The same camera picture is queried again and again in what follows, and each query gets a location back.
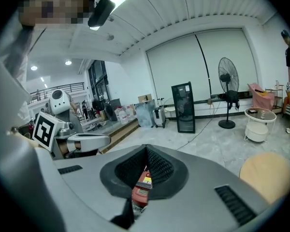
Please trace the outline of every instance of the glass railing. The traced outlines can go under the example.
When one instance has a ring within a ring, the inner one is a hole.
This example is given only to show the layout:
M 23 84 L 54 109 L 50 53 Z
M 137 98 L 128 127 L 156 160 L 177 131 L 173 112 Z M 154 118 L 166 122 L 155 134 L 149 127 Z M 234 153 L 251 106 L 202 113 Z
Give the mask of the glass railing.
M 52 95 L 53 91 L 56 89 L 61 89 L 67 92 L 68 94 L 85 90 L 84 83 L 73 83 L 73 84 L 61 85 L 61 86 L 56 86 L 56 87 L 50 87 L 47 89 L 30 93 L 32 95 L 32 100 L 30 101 L 30 104 L 39 102 L 42 100 L 48 100 L 50 96 Z

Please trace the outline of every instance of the cardboard box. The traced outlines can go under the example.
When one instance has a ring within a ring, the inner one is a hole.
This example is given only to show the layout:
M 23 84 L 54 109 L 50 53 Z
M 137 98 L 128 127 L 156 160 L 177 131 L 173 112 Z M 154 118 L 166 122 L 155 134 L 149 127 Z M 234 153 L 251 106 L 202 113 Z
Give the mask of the cardboard box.
M 142 95 L 142 96 L 139 96 L 138 98 L 139 98 L 139 103 L 143 103 L 143 102 L 152 100 L 151 94 Z

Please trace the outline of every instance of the standing fan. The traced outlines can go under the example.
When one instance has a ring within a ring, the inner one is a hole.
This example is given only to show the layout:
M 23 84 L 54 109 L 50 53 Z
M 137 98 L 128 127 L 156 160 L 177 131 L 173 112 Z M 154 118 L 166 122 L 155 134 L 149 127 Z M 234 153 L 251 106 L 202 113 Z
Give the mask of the standing fan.
M 239 88 L 237 70 L 231 60 L 229 60 L 228 58 L 222 58 L 219 62 L 218 74 L 221 87 L 226 93 L 226 100 L 228 103 L 227 119 L 221 120 L 219 122 L 219 126 L 225 129 L 232 129 L 235 127 L 235 123 L 229 120 L 229 97 L 232 96 L 234 93 L 237 94 Z

